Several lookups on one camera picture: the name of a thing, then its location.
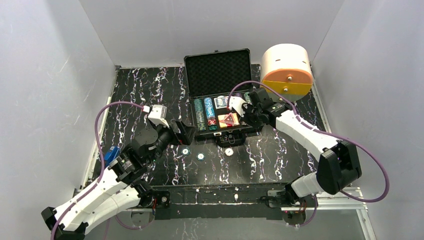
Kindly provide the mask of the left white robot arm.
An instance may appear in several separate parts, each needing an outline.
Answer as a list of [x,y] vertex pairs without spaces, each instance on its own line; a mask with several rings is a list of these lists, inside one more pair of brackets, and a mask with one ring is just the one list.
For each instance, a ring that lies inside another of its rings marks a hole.
[[41,216],[52,240],[82,240],[98,224],[126,209],[147,201],[156,202],[155,191],[142,179],[147,168],[169,145],[189,146],[196,126],[175,121],[169,125],[148,122],[102,174],[68,202],[47,207]]

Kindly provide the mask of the white poker chip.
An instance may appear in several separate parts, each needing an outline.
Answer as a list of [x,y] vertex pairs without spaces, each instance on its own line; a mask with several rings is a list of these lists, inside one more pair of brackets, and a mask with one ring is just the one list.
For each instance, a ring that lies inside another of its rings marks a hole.
[[232,156],[234,154],[234,151],[231,148],[227,148],[225,151],[226,156]]

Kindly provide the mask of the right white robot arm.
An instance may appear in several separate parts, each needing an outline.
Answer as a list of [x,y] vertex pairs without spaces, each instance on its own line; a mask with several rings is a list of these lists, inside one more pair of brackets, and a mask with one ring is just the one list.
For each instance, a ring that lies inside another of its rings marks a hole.
[[362,175],[357,147],[318,128],[296,112],[288,103],[274,102],[264,88],[249,93],[251,103],[241,105],[243,120],[252,127],[270,125],[304,147],[317,160],[315,172],[300,176],[285,186],[291,201],[326,192],[339,193]]

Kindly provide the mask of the green poker chip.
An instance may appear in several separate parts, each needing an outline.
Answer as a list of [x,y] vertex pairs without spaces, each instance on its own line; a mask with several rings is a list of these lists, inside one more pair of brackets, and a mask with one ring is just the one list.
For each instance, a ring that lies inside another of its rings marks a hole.
[[183,149],[181,150],[181,153],[182,153],[184,156],[188,156],[188,155],[190,155],[190,154],[191,154],[191,151],[190,151],[188,148],[183,148]]

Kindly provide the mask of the teal poker chip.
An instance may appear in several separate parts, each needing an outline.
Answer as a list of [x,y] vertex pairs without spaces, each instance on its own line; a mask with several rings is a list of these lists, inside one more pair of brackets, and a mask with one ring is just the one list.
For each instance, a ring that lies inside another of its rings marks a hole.
[[205,155],[203,153],[198,153],[196,158],[198,161],[203,161],[205,159]]

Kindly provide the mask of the blue playing card deck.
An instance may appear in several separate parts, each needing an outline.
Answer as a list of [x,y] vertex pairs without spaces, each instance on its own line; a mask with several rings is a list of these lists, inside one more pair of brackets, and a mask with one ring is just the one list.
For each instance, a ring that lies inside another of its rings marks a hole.
[[228,96],[218,96],[213,101],[216,109],[225,109],[228,106]]

